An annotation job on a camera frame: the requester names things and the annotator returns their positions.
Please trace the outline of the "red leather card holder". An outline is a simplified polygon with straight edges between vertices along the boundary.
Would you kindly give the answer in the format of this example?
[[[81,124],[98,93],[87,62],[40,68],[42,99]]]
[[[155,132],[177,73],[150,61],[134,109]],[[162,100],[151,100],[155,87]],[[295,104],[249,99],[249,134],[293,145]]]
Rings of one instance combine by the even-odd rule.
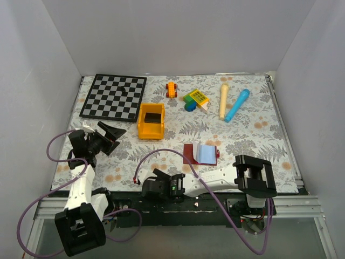
[[[188,161],[193,165],[216,166],[220,152],[215,145],[204,145],[200,142],[184,144],[183,146],[183,163]]]

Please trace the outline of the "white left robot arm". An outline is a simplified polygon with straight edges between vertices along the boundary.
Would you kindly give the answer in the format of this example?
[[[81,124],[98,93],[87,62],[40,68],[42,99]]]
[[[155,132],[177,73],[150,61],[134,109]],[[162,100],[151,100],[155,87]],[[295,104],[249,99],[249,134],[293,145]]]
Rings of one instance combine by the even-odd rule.
[[[102,224],[103,216],[115,208],[110,191],[101,187],[92,188],[95,178],[96,156],[110,155],[120,144],[118,138],[125,129],[98,122],[104,130],[99,133],[89,126],[69,133],[72,149],[68,154],[68,166],[74,182],[71,184],[66,205],[54,218],[59,237],[67,256],[74,256],[100,247],[106,243]]]

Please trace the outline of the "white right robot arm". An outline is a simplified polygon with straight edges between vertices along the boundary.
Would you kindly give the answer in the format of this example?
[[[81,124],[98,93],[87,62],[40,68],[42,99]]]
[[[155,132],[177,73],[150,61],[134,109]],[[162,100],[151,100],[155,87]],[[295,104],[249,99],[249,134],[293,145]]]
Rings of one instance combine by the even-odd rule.
[[[160,170],[140,170],[136,178],[142,195],[160,200],[197,197],[211,191],[237,189],[246,194],[244,209],[249,214],[261,211],[269,198],[277,196],[272,164],[263,159],[238,155],[235,162],[221,169],[202,173],[170,176]]]

